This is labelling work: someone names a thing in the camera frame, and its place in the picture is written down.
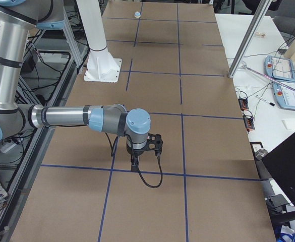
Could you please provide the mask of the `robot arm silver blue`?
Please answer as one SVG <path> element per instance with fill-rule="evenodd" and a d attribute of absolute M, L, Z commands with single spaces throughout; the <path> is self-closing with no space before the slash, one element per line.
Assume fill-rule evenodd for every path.
<path fill-rule="evenodd" d="M 126 137 L 132 166 L 136 166 L 152 143 L 147 111 L 127 111 L 121 104 L 52 107 L 15 102 L 29 31 L 62 30 L 64 26 L 63 1 L 0 1 L 0 140 L 30 128 L 88 126 Z"/>

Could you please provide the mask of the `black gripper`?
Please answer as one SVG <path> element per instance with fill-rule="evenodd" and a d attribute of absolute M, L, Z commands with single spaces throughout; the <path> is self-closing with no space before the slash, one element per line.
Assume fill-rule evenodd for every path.
<path fill-rule="evenodd" d="M 131 146 L 126 146 L 127 152 L 131 156 L 131 172 L 139 172 L 139 156 L 142 155 L 145 151 L 148 151 L 148 145 L 146 144 L 141 149 L 132 149 Z"/>

